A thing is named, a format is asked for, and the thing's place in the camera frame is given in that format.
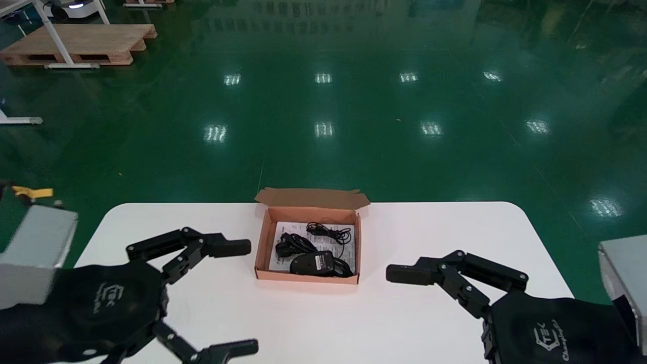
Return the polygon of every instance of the yellow object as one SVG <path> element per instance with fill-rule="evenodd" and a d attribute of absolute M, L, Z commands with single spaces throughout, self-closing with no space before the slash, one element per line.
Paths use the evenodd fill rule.
<path fill-rule="evenodd" d="M 27 187 L 12 186 L 16 196 L 26 195 L 30 199 L 43 198 L 43 197 L 52 197 L 54 195 L 54 190 L 52 188 L 41 188 L 40 190 L 32 190 Z"/>

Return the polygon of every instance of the paper sheet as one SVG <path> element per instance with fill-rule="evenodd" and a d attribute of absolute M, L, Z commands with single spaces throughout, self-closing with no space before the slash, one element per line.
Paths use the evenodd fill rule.
<path fill-rule="evenodd" d="M 290 256 L 288 258 L 280 258 L 276 255 L 276 244 L 281 241 L 281 235 L 283 233 L 289 234 L 299 234 L 302 237 L 310 240 L 313 245 L 319 251 L 330 250 L 333 252 L 335 258 L 339 257 L 339 254 L 344 248 L 344 253 L 341 256 L 341 259 L 344 262 L 347 262 L 351 266 L 351 271 L 355 272 L 355 226 L 354 225 L 335 225 L 330 223 L 322 224 L 328 229 L 341 230 L 350 228 L 351 230 L 351 241 L 346 245 L 340 245 L 333 239 L 328 236 L 315 236 L 308 233 L 305 228 L 308 226 L 307 223 L 300 222 L 277 222 L 276 223 L 276 234 L 274 234 L 274 243 L 272 244 L 272 256 L 270 257 L 270 270 L 271 271 L 290 271 L 290 263 L 292 260 L 297 257 L 297 255 Z"/>

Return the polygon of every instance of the robotic hand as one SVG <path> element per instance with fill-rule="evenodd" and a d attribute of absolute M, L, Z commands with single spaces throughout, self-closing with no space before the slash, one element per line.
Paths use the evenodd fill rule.
<path fill-rule="evenodd" d="M 162 271 L 147 261 L 182 250 Z M 249 240 L 227 240 L 185 227 L 130 245 L 129 263 L 60 269 L 43 304 L 0 310 L 0 363 L 44 364 L 107 357 L 119 364 L 157 338 L 185 364 L 224 364 L 255 354 L 255 339 L 214 345 L 200 352 L 178 336 L 166 316 L 166 285 L 204 257 L 247 255 Z"/>
<path fill-rule="evenodd" d="M 507 294 L 491 306 L 463 275 Z M 532 297 L 524 292 L 525 273 L 460 250 L 444 258 L 421 257 L 414 266 L 390 265 L 386 279 L 438 284 L 468 313 L 483 319 L 481 340 L 490 364 L 647 363 L 640 339 L 632 334 L 638 316 L 629 308 L 623 320 L 629 295 L 612 297 L 615 306 Z"/>

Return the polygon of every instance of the green epoxy floor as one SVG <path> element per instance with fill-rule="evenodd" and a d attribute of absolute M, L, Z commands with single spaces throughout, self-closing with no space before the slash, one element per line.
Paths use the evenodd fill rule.
<path fill-rule="evenodd" d="M 509 201 L 576 297 L 606 302 L 597 242 L 647 233 L 647 17 L 588 5 L 109 3 L 113 23 L 148 16 L 159 37 L 131 67 L 0 65 L 6 113 L 45 119 L 0 126 L 0 175 L 79 212 L 69 265 L 127 202 L 251 202 L 265 186 Z M 0 25 L 0 47 L 19 37 Z"/>

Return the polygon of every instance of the open cardboard box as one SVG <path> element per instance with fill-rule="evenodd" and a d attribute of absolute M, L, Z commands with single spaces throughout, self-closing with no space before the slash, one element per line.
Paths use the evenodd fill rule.
<path fill-rule="evenodd" d="M 357 210 L 371 202 L 359 190 L 320 190 L 316 188 L 270 188 L 258 192 L 256 201 L 266 205 L 261 238 L 256 252 L 256 278 L 290 280 L 294 282 L 323 282 L 358 284 L 362 254 L 362 223 Z M 355 275 L 346 278 L 316 277 L 271 271 L 270 257 L 274 247 L 277 222 L 319 222 L 355 226 Z"/>

